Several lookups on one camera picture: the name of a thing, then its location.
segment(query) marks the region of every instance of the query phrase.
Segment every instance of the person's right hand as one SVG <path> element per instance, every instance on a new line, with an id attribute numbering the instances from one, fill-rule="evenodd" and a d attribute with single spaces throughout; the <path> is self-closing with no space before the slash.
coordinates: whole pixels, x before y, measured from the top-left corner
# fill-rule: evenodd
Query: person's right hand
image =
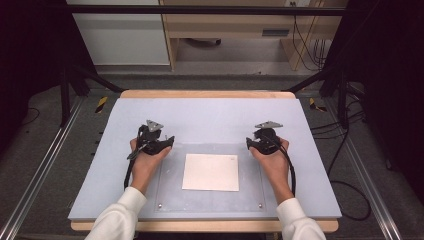
<path id="1" fill-rule="evenodd" d="M 287 151 L 289 142 L 280 138 L 280 143 L 284 148 L 283 151 Z M 289 163 L 284 154 L 281 151 L 276 151 L 270 155 L 263 155 L 254 147 L 250 147 L 249 150 L 264 169 L 274 190 L 277 203 L 280 204 L 289 198 L 293 198 L 288 183 Z"/>
<path id="2" fill-rule="evenodd" d="M 135 150 L 136 145 L 136 138 L 130 141 L 131 151 Z M 146 194 L 149 183 L 156 172 L 156 168 L 170 151 L 170 146 L 164 148 L 156 155 L 148 155 L 147 153 L 141 151 L 137 155 L 134 166 L 132 168 L 133 181 L 131 183 L 131 187 L 136 188 L 142 194 Z"/>

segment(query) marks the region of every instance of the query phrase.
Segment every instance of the controller cable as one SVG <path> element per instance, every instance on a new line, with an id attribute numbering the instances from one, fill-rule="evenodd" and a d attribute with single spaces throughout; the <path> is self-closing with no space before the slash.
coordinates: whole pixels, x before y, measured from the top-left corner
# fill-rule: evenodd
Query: controller cable
<path id="1" fill-rule="evenodd" d="M 290 176 L 291 176 L 291 185 L 292 185 L 291 191 L 293 193 L 293 196 L 296 196 L 296 172 L 294 171 L 294 167 L 293 167 L 293 164 L 292 164 L 290 157 L 287 153 L 287 150 L 281 144 L 277 144 L 276 142 L 274 142 L 269 137 L 267 137 L 263 134 L 261 135 L 261 138 L 262 137 L 266 138 L 269 142 L 274 144 L 274 146 L 277 147 L 283 153 L 284 157 L 287 159 L 287 162 L 289 164 L 289 169 L 290 169 Z"/>
<path id="2" fill-rule="evenodd" d="M 136 151 L 138 149 L 138 153 L 141 151 L 141 149 L 140 149 L 141 146 L 139 146 L 139 143 L 140 143 L 139 139 L 140 139 L 140 130 L 138 131 L 138 134 L 137 134 L 137 144 L 136 144 L 135 150 L 134 150 L 134 151 Z M 134 163 L 135 163 L 136 159 L 137 159 L 137 157 L 129 159 L 130 163 L 128 164 L 127 174 L 125 175 L 124 189 L 128 187 L 128 182 L 130 180 L 131 171 L 134 167 Z"/>
<path id="3" fill-rule="evenodd" d="M 352 117 L 354 117 L 354 116 L 358 116 L 358 113 L 356 113 L 356 114 L 353 114 L 352 116 L 350 116 L 349 118 L 352 118 Z M 317 127 L 317 128 L 314 128 L 314 129 L 320 129 L 320 128 L 324 128 L 324 127 L 328 127 L 328 126 L 331 126 L 331 125 L 334 125 L 334 124 L 329 124 L 329 125 L 326 125 L 326 126 L 322 126 L 322 127 Z M 335 153 L 335 155 L 334 155 L 334 157 L 333 157 L 333 159 L 331 160 L 331 162 L 330 162 L 330 166 L 329 166 L 329 168 L 328 168 L 328 170 L 327 170 L 327 176 L 328 176 L 328 178 L 330 178 L 330 173 L 331 173 L 331 170 L 333 169 L 333 166 L 334 166 L 334 163 L 336 162 L 336 159 L 337 159 L 337 157 L 339 156 L 339 153 L 340 153 L 340 151 L 341 151 L 341 149 L 342 149 L 342 147 L 343 147 L 343 145 L 344 145 L 344 143 L 346 142 L 346 139 L 347 139 L 347 136 L 348 136 L 348 134 L 349 134 L 349 124 L 347 125 L 347 128 L 346 128 L 346 132 L 343 134 L 344 136 L 343 136 L 343 140 L 342 140 L 342 142 L 340 143 L 340 145 L 339 145 L 339 147 L 337 148 L 337 151 L 336 151 L 336 153 Z M 346 186 L 346 187 L 348 187 L 348 188 L 351 188 L 352 190 L 354 190 L 355 192 L 357 192 L 358 194 L 360 194 L 361 196 L 362 196 L 362 198 L 365 200 L 365 202 L 366 202 L 366 205 L 367 205 L 367 212 L 366 212 L 366 214 L 364 215 L 364 216 L 362 216 L 362 217 L 354 217 L 354 216 L 352 216 L 352 215 L 349 215 L 349 214 L 347 214 L 346 212 L 344 212 L 343 210 L 342 210 L 342 207 L 341 207 L 341 205 L 339 204 L 339 207 L 340 207 L 340 211 L 341 211 L 341 213 L 342 213 L 342 215 L 344 216 L 344 217 L 346 217 L 346 218 L 349 218 L 349 219 L 351 219 L 351 220 L 354 220 L 354 221 L 364 221 L 364 220 L 366 220 L 370 215 L 371 215 L 371 204 L 370 204 L 370 201 L 368 200 L 368 198 L 367 198 L 367 196 L 360 190 L 360 189 L 358 189 L 357 187 L 355 187 L 355 186 L 353 186 L 353 185 L 351 185 L 351 184 L 349 184 L 349 183 L 346 183 L 346 182 L 343 182 L 343 181 L 339 181 L 339 180 L 330 180 L 330 183 L 332 183 L 332 184 L 340 184 L 340 185 L 344 185 L 344 186 Z"/>

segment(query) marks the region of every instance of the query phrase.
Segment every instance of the table surface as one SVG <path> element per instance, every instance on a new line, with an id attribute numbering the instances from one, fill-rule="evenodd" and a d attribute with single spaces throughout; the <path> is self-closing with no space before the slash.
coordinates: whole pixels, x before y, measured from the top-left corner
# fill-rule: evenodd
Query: table surface
<path id="1" fill-rule="evenodd" d="M 166 91 L 166 90 L 128 90 L 121 98 L 285 98 L 294 99 L 288 92 L 267 91 Z M 324 232 L 338 229 L 336 218 L 317 219 Z M 88 231 L 94 221 L 73 220 L 71 227 L 77 231 Z M 137 231 L 144 232 L 280 232 L 278 220 L 148 220 L 139 221 Z"/>

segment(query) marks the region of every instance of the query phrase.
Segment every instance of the white sleeve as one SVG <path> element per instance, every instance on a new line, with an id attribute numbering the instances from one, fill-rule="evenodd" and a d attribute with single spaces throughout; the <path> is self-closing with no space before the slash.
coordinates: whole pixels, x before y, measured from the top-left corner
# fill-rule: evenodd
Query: white sleeve
<path id="1" fill-rule="evenodd" d="M 319 225 L 305 215 L 296 198 L 282 202 L 277 207 L 277 215 L 283 229 L 284 240 L 325 239 Z"/>
<path id="2" fill-rule="evenodd" d="M 138 213 L 146 202 L 140 191 L 127 187 L 118 202 L 100 214 L 85 239 L 133 239 Z"/>

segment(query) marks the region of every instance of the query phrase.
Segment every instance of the white paper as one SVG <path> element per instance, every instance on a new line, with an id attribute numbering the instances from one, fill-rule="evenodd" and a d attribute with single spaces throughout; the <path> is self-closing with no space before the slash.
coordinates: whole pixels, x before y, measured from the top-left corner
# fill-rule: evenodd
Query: white paper
<path id="1" fill-rule="evenodd" d="M 182 189 L 239 191 L 237 155 L 187 154 Z"/>

